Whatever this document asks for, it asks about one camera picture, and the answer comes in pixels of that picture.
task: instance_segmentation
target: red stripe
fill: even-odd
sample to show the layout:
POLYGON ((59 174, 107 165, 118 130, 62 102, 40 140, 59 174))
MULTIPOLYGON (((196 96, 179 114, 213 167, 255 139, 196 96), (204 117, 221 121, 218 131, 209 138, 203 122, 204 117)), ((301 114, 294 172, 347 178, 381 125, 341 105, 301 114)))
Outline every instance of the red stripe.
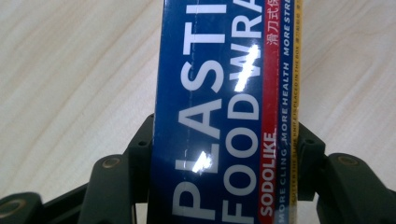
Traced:
POLYGON ((274 5, 274 2, 274 0, 265 0, 264 10, 262 151, 259 189, 259 220, 261 224, 274 223, 276 202, 276 166, 270 165, 273 162, 276 164, 276 158, 268 158, 269 155, 264 153, 264 135, 274 134, 274 138, 276 139, 278 113, 280 0, 277 1, 277 6, 274 5))

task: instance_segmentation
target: blue box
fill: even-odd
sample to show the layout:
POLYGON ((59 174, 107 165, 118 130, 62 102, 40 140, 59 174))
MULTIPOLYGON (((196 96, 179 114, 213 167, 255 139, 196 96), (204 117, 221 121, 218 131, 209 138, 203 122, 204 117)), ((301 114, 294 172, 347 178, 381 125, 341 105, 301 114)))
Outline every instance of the blue box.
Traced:
POLYGON ((164 1, 148 224, 295 221, 300 7, 164 1))

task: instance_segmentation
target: red label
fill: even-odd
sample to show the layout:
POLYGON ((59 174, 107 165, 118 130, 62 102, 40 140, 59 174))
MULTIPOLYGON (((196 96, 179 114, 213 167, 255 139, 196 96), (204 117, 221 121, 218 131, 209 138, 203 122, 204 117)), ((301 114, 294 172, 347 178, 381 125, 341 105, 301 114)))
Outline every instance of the red label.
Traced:
POLYGON ((265 0, 259 220, 274 223, 280 0, 265 0))

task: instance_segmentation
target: glossy packaging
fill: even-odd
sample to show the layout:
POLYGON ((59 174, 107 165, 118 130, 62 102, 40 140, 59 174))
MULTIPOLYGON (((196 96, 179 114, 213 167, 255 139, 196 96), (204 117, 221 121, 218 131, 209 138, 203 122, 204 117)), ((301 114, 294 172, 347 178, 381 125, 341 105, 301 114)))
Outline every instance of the glossy packaging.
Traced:
POLYGON ((293 223, 301 2, 165 0, 148 224, 293 223))

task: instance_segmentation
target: table surface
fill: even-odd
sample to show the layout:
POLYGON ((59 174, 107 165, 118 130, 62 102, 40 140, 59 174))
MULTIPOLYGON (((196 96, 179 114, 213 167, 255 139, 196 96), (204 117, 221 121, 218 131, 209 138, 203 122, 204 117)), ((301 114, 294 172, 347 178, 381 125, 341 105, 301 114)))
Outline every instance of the table surface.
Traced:
MULTIPOLYGON (((0 198, 44 202, 154 111, 163 1, 0 3, 0 198)), ((304 0, 300 122, 396 189, 396 1, 304 0)), ((146 207, 139 207, 144 223, 146 207)), ((299 203, 298 223, 318 223, 299 203)))

